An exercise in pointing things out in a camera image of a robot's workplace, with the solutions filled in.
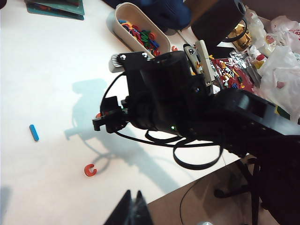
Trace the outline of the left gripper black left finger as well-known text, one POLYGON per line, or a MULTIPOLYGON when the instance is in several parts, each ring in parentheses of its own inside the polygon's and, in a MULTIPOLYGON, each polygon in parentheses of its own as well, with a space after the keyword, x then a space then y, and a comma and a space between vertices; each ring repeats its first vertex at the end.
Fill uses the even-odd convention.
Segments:
POLYGON ((131 208, 132 208, 131 191, 127 190, 104 224, 105 225, 130 224, 131 208))

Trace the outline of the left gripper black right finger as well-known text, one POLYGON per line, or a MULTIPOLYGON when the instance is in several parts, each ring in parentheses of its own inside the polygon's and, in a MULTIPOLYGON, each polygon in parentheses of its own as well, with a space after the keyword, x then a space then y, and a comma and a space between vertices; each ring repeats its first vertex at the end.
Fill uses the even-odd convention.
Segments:
POLYGON ((139 190, 134 203, 134 224, 135 225, 153 225, 152 217, 148 210, 148 205, 139 190))

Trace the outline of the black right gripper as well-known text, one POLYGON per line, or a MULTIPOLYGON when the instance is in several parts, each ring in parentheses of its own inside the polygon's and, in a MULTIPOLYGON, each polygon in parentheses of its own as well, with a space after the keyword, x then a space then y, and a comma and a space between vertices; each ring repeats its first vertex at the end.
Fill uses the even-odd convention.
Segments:
MULTIPOLYGON (((152 129, 152 100, 140 70, 150 61, 146 52, 130 52, 120 55, 120 64, 123 66, 128 87, 128 96, 122 101, 128 109, 128 119, 131 124, 140 129, 152 129)), ((105 126, 108 133, 115 133, 127 125, 122 112, 110 112, 119 108, 116 96, 106 97, 102 100, 102 112, 92 120, 94 130, 100 131, 105 126)))

